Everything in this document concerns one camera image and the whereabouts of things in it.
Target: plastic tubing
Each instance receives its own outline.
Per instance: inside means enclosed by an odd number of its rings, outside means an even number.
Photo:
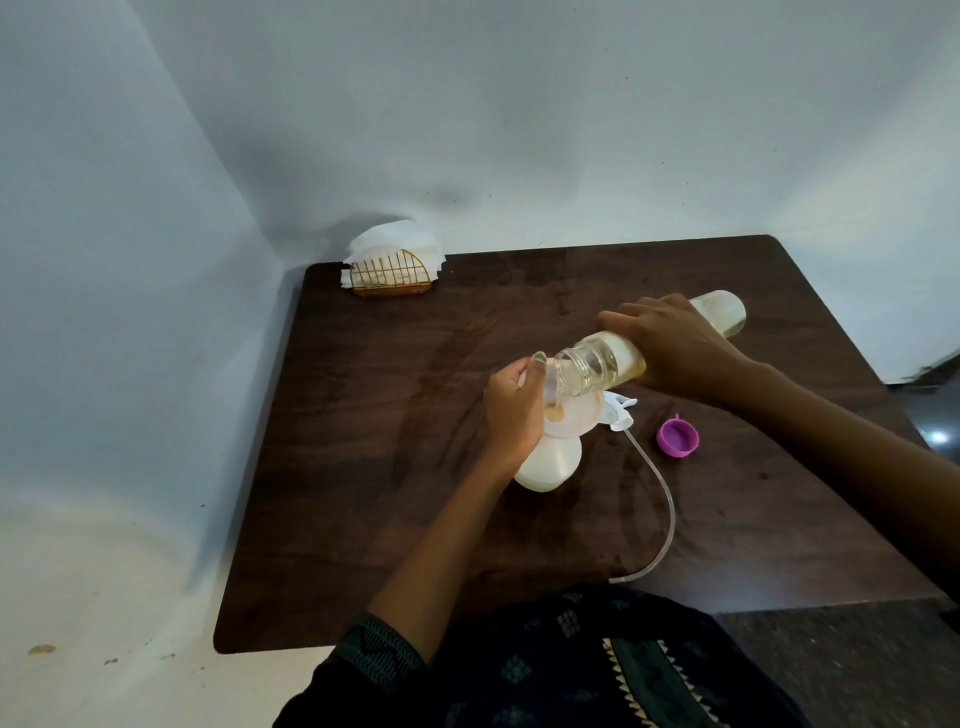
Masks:
[[[646,460],[647,465],[650,466],[650,470],[654,472],[654,475],[657,476],[657,480],[660,481],[660,485],[663,486],[663,494],[666,496],[667,508],[670,511],[670,527],[666,532],[666,541],[663,542],[663,546],[660,547],[660,551],[656,556],[654,556],[653,561],[643,567],[643,569],[640,571],[628,573],[626,576],[615,576],[613,579],[609,580],[611,584],[623,584],[627,581],[633,581],[634,579],[639,579],[641,576],[646,576],[648,573],[654,570],[657,567],[657,564],[659,564],[663,560],[663,557],[666,556],[666,552],[670,550],[670,545],[673,544],[673,533],[677,530],[677,508],[673,504],[673,496],[670,494],[670,489],[666,485],[666,480],[663,479],[660,471],[657,470],[657,466],[654,465],[653,460],[651,460],[647,453],[643,451],[640,443],[634,439],[634,436],[631,434],[630,430],[623,430],[623,434],[625,434],[629,438],[630,442],[633,443],[636,451],[643,456],[643,459]]]

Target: dark patterned clothing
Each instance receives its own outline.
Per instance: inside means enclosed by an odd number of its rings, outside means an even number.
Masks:
[[[579,584],[453,625],[435,665],[365,615],[276,726],[807,726],[710,617]]]

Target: tiled floor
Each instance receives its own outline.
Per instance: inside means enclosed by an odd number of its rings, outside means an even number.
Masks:
[[[960,357],[892,390],[930,447],[960,464]],[[721,621],[815,726],[939,728],[960,716],[958,614],[948,599],[915,599]]]

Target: purple cap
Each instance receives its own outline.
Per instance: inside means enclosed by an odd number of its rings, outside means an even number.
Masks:
[[[680,415],[674,415],[657,431],[657,444],[670,457],[687,457],[700,445],[700,435]]]

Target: dark brown table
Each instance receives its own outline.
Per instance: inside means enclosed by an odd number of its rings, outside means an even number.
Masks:
[[[334,643],[439,511],[481,447],[494,369],[573,344],[597,311],[717,288],[743,299],[734,339],[801,384],[921,442],[780,243],[768,236],[452,255],[421,296],[361,300],[340,264],[303,282],[214,633],[220,652]],[[643,589],[706,611],[937,594],[850,506],[735,417],[639,398],[634,433],[677,502],[676,541]],[[701,446],[652,435],[681,413]],[[583,438],[551,494],[512,485],[461,615],[644,566],[667,526],[656,479],[622,433]]]

